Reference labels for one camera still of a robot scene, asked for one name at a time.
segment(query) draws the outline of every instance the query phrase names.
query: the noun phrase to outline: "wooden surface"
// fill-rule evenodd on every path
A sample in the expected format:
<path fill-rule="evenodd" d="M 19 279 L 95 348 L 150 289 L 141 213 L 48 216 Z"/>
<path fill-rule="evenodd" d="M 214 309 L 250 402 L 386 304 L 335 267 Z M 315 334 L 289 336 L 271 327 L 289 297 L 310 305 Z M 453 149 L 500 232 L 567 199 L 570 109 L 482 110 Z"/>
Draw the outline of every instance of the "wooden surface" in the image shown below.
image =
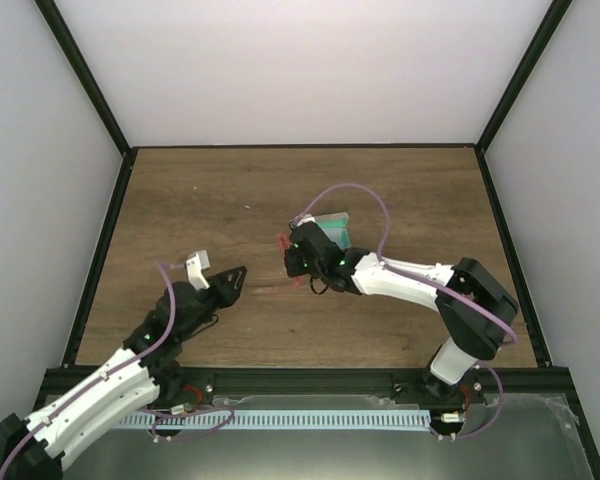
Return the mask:
<path fill-rule="evenodd" d="M 360 182 L 392 216 L 385 254 L 416 263 L 481 261 L 512 293 L 510 273 L 471 149 L 147 149 L 139 152 L 102 272 L 79 364 L 100 364 L 153 308 L 155 260 L 206 249 L 210 273 L 249 269 L 242 298 L 179 357 L 198 366 L 424 366 L 447 332 L 439 316 L 387 297 L 291 287 L 275 242 L 324 188 Z M 372 197 L 340 190 L 312 213 L 346 211 L 352 243 L 374 249 L 384 218 Z M 175 279 L 185 279 L 183 271 Z M 535 362 L 521 342 L 495 365 Z"/>

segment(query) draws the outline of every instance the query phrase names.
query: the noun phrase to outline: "red object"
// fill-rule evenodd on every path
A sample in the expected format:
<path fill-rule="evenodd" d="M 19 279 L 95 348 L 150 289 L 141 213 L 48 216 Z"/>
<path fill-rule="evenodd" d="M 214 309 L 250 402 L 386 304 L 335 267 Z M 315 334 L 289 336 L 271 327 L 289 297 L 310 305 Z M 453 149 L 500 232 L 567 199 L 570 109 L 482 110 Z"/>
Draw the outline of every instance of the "red object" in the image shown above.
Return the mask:
<path fill-rule="evenodd" d="M 196 394 L 196 397 L 198 397 L 198 403 L 195 406 L 194 410 L 197 410 L 200 406 L 200 403 L 202 402 L 202 392 L 200 391 L 200 389 L 198 387 L 194 387 L 193 385 L 185 385 L 184 387 L 182 387 L 182 391 L 194 392 Z"/>
<path fill-rule="evenodd" d="M 291 240 L 289 240 L 289 236 L 285 233 L 278 233 L 276 235 L 276 242 L 278 243 L 278 248 L 280 249 L 280 254 L 282 255 L 282 260 L 284 261 L 284 252 L 291 248 Z M 302 285 L 302 277 L 295 277 L 293 279 L 293 287 L 298 288 Z"/>

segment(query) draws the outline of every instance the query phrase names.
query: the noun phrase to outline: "white backdrop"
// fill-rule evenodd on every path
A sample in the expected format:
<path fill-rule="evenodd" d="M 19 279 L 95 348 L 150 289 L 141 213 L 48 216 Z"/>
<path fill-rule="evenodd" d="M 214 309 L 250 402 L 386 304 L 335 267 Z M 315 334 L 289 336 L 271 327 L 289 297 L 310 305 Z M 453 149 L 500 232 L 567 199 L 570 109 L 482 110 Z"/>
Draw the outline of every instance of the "white backdrop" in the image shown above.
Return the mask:
<path fill-rule="evenodd" d="M 487 152 L 554 360 L 600 451 L 600 0 L 573 2 Z"/>
<path fill-rule="evenodd" d="M 58 0 L 132 145 L 474 142 L 550 0 Z"/>

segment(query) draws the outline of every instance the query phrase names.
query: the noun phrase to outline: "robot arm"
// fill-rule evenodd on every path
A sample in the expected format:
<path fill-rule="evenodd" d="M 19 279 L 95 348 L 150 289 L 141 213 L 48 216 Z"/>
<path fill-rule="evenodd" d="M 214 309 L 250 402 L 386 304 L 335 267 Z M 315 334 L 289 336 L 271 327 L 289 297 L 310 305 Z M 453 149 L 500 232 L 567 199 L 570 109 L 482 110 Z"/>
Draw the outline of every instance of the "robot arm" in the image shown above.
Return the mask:
<path fill-rule="evenodd" d="M 217 310 L 237 301 L 247 273 L 246 267 L 238 267 L 204 278 L 201 272 L 207 267 L 206 254 L 197 252 L 187 261 L 190 283 L 172 285 L 175 322 L 158 348 L 139 358 L 167 329 L 168 291 L 142 325 L 92 375 L 24 420 L 12 414 L 0 423 L 0 469 L 16 445 L 33 433 L 9 465 L 5 479 L 61 479 L 89 445 L 129 413 L 159 398 L 173 398 L 180 391 L 182 371 L 175 358 L 182 343 L 201 325 L 213 321 Z M 112 372 L 122 364 L 126 366 Z"/>
<path fill-rule="evenodd" d="M 387 266 L 446 286 L 511 325 L 518 304 L 477 261 L 463 258 L 457 265 L 418 265 L 391 259 L 382 263 L 375 253 L 359 248 L 341 250 L 313 221 L 292 228 L 292 246 L 285 252 L 290 277 L 310 275 L 337 292 L 386 295 L 420 304 L 440 313 L 450 333 L 428 370 L 430 391 L 442 395 L 445 385 L 457 384 L 478 360 L 491 360 L 505 332 L 481 314 L 437 288 L 388 270 Z"/>

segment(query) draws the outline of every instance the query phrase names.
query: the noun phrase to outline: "perforated strip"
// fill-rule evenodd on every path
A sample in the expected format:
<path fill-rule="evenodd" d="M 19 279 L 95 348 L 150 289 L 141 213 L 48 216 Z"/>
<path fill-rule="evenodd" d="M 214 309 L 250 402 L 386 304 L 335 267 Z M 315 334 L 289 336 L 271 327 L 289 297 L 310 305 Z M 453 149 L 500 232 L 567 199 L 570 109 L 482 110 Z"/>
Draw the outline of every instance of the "perforated strip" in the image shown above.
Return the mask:
<path fill-rule="evenodd" d="M 161 428 L 204 430 L 222 422 L 229 412 L 212 412 L 184 419 L 166 420 Z M 147 429 L 153 415 L 128 415 L 115 428 Z M 428 431 L 431 415 L 427 410 L 236 410 L 225 430 L 402 430 Z"/>

